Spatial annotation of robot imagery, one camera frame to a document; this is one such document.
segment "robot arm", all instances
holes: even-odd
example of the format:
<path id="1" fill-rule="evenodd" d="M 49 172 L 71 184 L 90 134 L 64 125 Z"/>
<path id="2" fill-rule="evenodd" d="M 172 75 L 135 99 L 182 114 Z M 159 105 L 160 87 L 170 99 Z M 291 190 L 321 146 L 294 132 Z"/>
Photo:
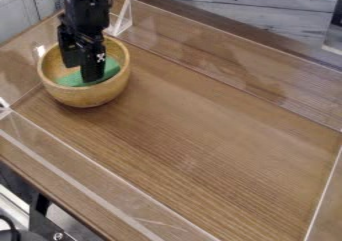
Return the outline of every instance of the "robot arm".
<path id="1" fill-rule="evenodd" d="M 106 47 L 103 30 L 110 25 L 112 0 L 64 0 L 59 16 L 59 46 L 68 68 L 80 66 L 83 81 L 99 80 L 104 74 Z"/>

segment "green object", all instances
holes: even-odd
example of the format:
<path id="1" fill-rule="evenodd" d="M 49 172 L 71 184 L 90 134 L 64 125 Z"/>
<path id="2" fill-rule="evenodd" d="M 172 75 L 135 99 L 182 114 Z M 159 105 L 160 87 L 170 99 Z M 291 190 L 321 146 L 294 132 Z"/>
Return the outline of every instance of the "green object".
<path id="1" fill-rule="evenodd" d="M 104 76 L 102 79 L 99 79 L 94 82 L 84 83 L 83 78 L 81 78 L 81 73 L 79 70 L 79 71 L 73 72 L 72 74 L 56 79 L 55 82 L 56 82 L 56 84 L 68 86 L 68 87 L 91 86 L 91 85 L 99 84 L 103 81 L 106 81 L 107 79 L 110 79 L 112 76 L 115 76 L 119 73 L 119 71 L 120 71 L 120 65 L 119 65 L 118 61 L 114 58 L 107 57 L 106 67 L 104 67 Z"/>

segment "wooden table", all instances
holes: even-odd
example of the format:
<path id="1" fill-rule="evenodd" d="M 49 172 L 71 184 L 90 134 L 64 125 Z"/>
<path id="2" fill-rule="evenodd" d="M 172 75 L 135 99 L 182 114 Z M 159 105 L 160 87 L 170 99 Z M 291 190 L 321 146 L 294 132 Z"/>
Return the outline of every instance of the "wooden table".
<path id="1" fill-rule="evenodd" d="M 132 58 L 130 85 L 94 109 L 61 106 L 39 85 L 32 48 L 55 42 L 55 18 L 1 47 L 0 96 L 12 111 L 0 122 L 0 159 L 108 240 L 303 240 L 341 148 L 341 73 L 198 23 L 188 27 L 194 39 L 180 43 L 174 18 L 156 15 L 154 36 L 142 25 L 127 31 L 136 40 L 122 36 Z M 143 31 L 160 39 L 150 49 Z M 200 40 L 206 32 L 222 44 Z M 188 50 L 182 57 L 166 55 L 178 52 L 175 43 Z M 259 70 L 257 78 L 231 63 L 234 55 Z M 196 65 L 196 57 L 219 61 L 228 74 L 198 73 L 212 68 Z M 263 87 L 258 79 L 270 71 L 275 86 Z M 303 75 L 307 82 L 289 83 Z M 236 77 L 254 89 L 228 85 Z M 285 101 L 298 95 L 306 117 L 270 96 L 277 84 Z M 317 123 L 318 113 L 331 128 Z M 318 236 L 338 240 L 334 226 Z"/>

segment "wooden bowl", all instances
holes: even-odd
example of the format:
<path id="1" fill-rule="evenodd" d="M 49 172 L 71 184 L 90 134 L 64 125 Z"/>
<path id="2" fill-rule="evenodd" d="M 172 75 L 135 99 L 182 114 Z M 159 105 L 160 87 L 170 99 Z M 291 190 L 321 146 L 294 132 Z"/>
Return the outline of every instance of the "wooden bowl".
<path id="1" fill-rule="evenodd" d="M 55 44 L 41 57 L 37 64 L 37 73 L 48 93 L 63 104 L 88 108 L 110 102 L 124 90 L 130 78 L 130 53 L 116 39 L 106 37 L 104 45 L 107 55 L 111 56 L 120 65 L 120 72 L 104 82 L 87 87 L 65 87 L 55 83 L 55 80 L 80 69 L 68 69 L 64 66 L 59 45 Z"/>

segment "bowl rim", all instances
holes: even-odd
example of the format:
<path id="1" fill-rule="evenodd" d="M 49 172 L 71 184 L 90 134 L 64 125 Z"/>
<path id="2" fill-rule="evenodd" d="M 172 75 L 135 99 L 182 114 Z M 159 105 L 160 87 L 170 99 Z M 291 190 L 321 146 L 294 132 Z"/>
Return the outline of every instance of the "bowl rim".
<path id="1" fill-rule="evenodd" d="M 71 86 L 63 86 L 63 85 L 59 85 L 56 84 L 47 76 L 45 76 L 45 73 L 43 71 L 43 61 L 45 59 L 45 56 L 47 54 L 56 48 L 59 47 L 59 43 L 53 43 L 53 45 L 51 45 L 44 53 L 44 55 L 40 57 L 39 59 L 39 62 L 37 62 L 37 74 L 39 74 L 39 77 L 41 79 L 41 81 L 44 83 L 47 83 L 49 86 L 57 88 L 57 89 L 63 89 L 63 90 L 69 90 L 69 91 L 80 91 L 80 90 L 90 90 L 90 89 L 94 89 L 99 86 L 103 86 L 111 82 L 115 81 L 115 79 L 118 79 L 123 74 L 124 72 L 128 70 L 128 65 L 130 65 L 130 52 L 128 52 L 128 49 L 126 47 L 126 45 L 118 40 L 115 39 L 114 37 L 111 36 L 104 36 L 106 39 L 111 40 L 114 43 L 116 43 L 119 45 L 119 47 L 122 48 L 123 50 L 123 53 L 126 55 L 126 60 L 124 60 L 124 64 L 122 66 L 122 69 L 119 71 L 119 73 L 111 77 L 110 79 L 107 79 L 104 82 L 99 83 L 99 84 L 95 84 L 95 85 L 91 85 L 91 86 L 83 86 L 83 87 L 71 87 Z"/>

